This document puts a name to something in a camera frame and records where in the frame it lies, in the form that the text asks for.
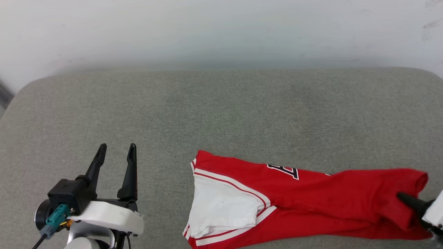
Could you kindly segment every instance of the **white wall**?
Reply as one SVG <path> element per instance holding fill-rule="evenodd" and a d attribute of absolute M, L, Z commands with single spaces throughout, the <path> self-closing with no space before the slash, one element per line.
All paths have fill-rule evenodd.
<path fill-rule="evenodd" d="M 49 75 L 409 66 L 443 76 L 443 0 L 0 0 L 0 80 Z"/>

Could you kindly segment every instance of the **red fabric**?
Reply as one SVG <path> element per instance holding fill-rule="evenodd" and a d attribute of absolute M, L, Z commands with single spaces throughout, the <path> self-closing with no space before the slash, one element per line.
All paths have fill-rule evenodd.
<path fill-rule="evenodd" d="M 334 175 L 298 169 L 297 177 L 266 164 L 197 154 L 196 169 L 228 176 L 264 194 L 277 209 L 250 230 L 194 249 L 229 249 L 288 237 L 333 234 L 371 239 L 430 237 L 398 192 L 417 196 L 427 174 L 412 169 L 350 170 Z"/>

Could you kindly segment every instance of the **gray fabric tablecloth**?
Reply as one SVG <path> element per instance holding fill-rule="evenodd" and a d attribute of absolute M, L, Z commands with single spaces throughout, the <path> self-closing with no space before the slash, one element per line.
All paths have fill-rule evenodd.
<path fill-rule="evenodd" d="M 37 80 L 0 120 L 1 248 L 39 239 L 37 206 L 61 179 L 108 153 L 99 197 L 114 198 L 137 145 L 145 233 L 135 249 L 189 248 L 181 233 L 197 150 L 335 173 L 412 167 L 443 188 L 443 80 L 409 68 L 88 73 Z M 63 248 L 67 233 L 41 246 Z M 313 236 L 250 248 L 429 248 L 427 241 Z"/>

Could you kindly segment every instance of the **clothing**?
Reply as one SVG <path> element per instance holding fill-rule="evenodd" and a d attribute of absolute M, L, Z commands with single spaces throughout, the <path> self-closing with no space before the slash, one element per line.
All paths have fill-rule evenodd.
<path fill-rule="evenodd" d="M 238 248 L 316 234 L 423 239 L 413 211 L 397 199 L 427 183 L 413 169 L 349 170 L 334 175 L 250 163 L 199 151 L 195 193 L 183 235 L 194 249 Z"/>

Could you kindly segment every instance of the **black letter with white outline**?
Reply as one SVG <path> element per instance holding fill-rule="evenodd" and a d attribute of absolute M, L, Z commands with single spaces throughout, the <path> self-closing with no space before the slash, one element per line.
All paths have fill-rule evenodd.
<path fill-rule="evenodd" d="M 285 174 L 292 175 L 292 177 L 294 179 L 299 180 L 299 171 L 297 169 L 290 168 L 290 167 L 283 167 L 283 166 L 274 166 L 274 165 L 270 165 L 270 164 L 268 164 L 268 168 L 276 169 L 276 170 L 281 171 Z"/>

